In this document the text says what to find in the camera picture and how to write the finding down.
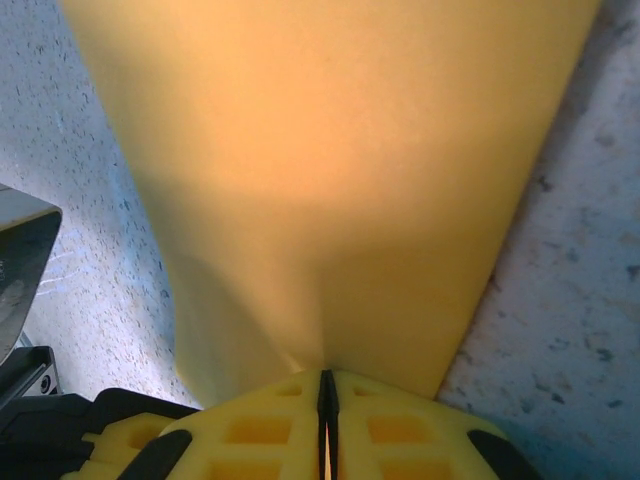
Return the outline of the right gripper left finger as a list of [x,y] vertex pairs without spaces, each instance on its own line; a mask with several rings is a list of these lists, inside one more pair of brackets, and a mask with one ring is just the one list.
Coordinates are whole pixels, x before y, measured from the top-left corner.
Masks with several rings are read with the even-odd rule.
[[169,424],[122,479],[323,479],[321,370]]

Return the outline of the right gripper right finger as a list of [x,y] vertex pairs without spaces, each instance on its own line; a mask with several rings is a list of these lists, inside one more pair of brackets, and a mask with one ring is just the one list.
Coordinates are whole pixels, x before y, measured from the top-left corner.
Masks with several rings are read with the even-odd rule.
[[538,479],[495,425],[346,371],[327,373],[330,479]]

